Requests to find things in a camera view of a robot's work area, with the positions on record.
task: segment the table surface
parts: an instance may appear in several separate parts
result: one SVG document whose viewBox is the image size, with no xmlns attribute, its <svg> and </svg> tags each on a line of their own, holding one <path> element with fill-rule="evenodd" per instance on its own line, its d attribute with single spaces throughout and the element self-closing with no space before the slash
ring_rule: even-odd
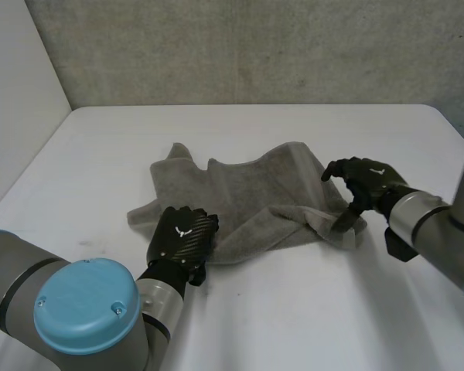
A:
<svg viewBox="0 0 464 371">
<path fill-rule="evenodd" d="M 155 198 L 148 167 L 177 141 L 201 168 L 304 141 L 325 165 L 354 155 L 388 162 L 448 202 L 464 162 L 463 139 L 421 105 L 83 108 L 1 201 L 0 228 L 67 260 L 109 257 L 136 277 L 148 243 L 125 214 Z M 313 243 L 210 267 L 186 293 L 162 369 L 464 371 L 462 292 L 421 257 L 390 257 L 384 218 L 365 218 L 354 252 Z M 0 333 L 0 371 L 49 369 Z"/>
</svg>

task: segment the robotic arm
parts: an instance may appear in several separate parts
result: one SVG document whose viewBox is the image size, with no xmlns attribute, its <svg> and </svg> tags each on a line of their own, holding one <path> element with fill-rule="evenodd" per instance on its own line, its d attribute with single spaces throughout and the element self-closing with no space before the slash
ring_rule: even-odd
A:
<svg viewBox="0 0 464 371">
<path fill-rule="evenodd" d="M 464 290 L 464 172 L 452 206 L 413 189 L 389 165 L 367 158 L 330 162 L 322 180 L 341 177 L 354 195 L 333 229 L 348 230 L 365 210 L 385 216 L 388 253 L 404 262 L 418 254 Z"/>
<path fill-rule="evenodd" d="M 0 330 L 62 371 L 157 370 L 217 230 L 216 215 L 167 208 L 136 282 L 115 261 L 71 264 L 0 230 Z"/>
</svg>

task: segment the white wall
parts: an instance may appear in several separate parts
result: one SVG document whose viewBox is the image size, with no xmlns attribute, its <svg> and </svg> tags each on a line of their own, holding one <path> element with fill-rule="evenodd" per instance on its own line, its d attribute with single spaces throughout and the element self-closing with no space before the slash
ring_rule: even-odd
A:
<svg viewBox="0 0 464 371">
<path fill-rule="evenodd" d="M 0 0 L 0 199 L 70 113 L 23 0 Z"/>
</svg>

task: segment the gray towel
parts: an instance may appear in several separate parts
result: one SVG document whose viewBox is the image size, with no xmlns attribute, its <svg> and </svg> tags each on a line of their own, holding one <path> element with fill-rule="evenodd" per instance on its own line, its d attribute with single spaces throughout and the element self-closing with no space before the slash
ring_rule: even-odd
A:
<svg viewBox="0 0 464 371">
<path fill-rule="evenodd" d="M 330 227 L 347 207 L 323 166 L 304 143 L 272 149 L 258 160 L 226 165 L 215 159 L 201 170 L 189 150 L 175 143 L 166 160 L 151 165 L 157 199 L 128 213 L 129 225 L 148 238 L 168 206 L 217 214 L 220 229 L 210 263 L 232 264 L 267 250 L 326 240 L 350 250 L 366 222 L 346 233 Z"/>
</svg>

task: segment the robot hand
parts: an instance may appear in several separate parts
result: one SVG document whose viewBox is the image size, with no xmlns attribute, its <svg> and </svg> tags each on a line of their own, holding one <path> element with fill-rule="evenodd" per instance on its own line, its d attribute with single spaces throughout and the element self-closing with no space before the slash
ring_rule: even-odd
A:
<svg viewBox="0 0 464 371">
<path fill-rule="evenodd" d="M 205 263 L 213 250 L 213 238 L 218 231 L 218 217 L 203 209 L 168 207 L 162 214 L 147 261 L 151 267 L 160 260 L 178 264 L 187 274 L 189 283 L 200 286 L 205 278 Z"/>
<path fill-rule="evenodd" d="M 324 171 L 322 181 L 326 182 L 332 176 L 342 178 L 354 195 L 347 210 L 332 226 L 332 230 L 338 232 L 347 231 L 363 211 L 373 209 L 384 213 L 381 205 L 384 195 L 407 185 L 394 168 L 368 158 L 332 161 Z"/>
</svg>

